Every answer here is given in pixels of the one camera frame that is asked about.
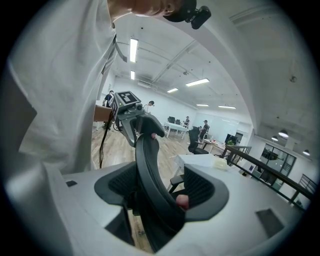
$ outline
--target ceiling light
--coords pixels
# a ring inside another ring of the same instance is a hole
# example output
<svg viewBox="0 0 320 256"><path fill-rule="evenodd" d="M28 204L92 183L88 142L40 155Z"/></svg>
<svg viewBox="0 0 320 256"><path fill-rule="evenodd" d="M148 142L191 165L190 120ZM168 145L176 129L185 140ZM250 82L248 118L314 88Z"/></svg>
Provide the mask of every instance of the ceiling light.
<svg viewBox="0 0 320 256"><path fill-rule="evenodd" d="M168 92L168 93L173 93L173 92L175 92L175 91L178 91L178 89L177 89L177 88L173 88L173 89L171 89L171 90L168 90L167 92Z"/></svg>
<svg viewBox="0 0 320 256"><path fill-rule="evenodd" d="M233 110L236 109L236 107L234 107L234 106L218 106L218 107L223 108L223 109L233 109Z"/></svg>
<svg viewBox="0 0 320 256"><path fill-rule="evenodd" d="M289 137L288 132L286 130L284 130L284 129L279 131L279 135L281 137L283 137L283 138L288 138Z"/></svg>
<svg viewBox="0 0 320 256"><path fill-rule="evenodd" d="M303 153L306 155L306 156L310 156L310 152L308 149L306 149L305 151L303 151Z"/></svg>
<svg viewBox="0 0 320 256"><path fill-rule="evenodd" d="M131 79L132 80L135 80L135 75L136 75L136 73L134 71L131 71Z"/></svg>
<svg viewBox="0 0 320 256"><path fill-rule="evenodd" d="M195 81L195 82L191 82L191 83L187 83L186 86L196 86L196 85L201 85L204 83L208 83L209 80L207 78L199 80L199 81Z"/></svg>
<svg viewBox="0 0 320 256"><path fill-rule="evenodd" d="M130 39L130 61L131 62L136 62L137 47L138 47L138 40L131 38Z"/></svg>

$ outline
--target black office chair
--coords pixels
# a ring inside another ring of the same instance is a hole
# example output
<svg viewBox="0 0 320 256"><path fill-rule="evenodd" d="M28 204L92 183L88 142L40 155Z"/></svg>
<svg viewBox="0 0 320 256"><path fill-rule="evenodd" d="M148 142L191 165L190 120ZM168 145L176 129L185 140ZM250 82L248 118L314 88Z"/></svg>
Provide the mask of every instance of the black office chair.
<svg viewBox="0 0 320 256"><path fill-rule="evenodd" d="M199 129L193 129L189 131L189 138L190 138L190 145L188 147L189 152L193 153L194 155L204 155L209 154L208 151L198 147L198 145L203 145L203 143L198 142L198 134Z"/></svg>

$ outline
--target ceiling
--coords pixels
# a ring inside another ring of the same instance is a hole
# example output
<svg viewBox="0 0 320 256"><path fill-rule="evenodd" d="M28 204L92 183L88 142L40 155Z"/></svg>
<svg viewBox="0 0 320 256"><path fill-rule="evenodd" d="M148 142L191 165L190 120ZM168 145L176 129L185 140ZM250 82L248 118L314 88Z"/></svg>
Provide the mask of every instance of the ceiling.
<svg viewBox="0 0 320 256"><path fill-rule="evenodd" d="M281 129L299 143L298 154L309 149L318 157L318 77L307 47L295 26L273 3L266 0L214 0L228 17L250 49L259 72L262 117L257 135L270 140ZM139 40L137 63L117 57L114 72L136 77L188 104L235 106L236 112L249 116L247 106L228 70L192 37L161 20L127 15L115 23L119 46L129 55L130 38ZM185 84L208 78L210 83L192 87ZM280 139L284 146L286 141Z"/></svg>

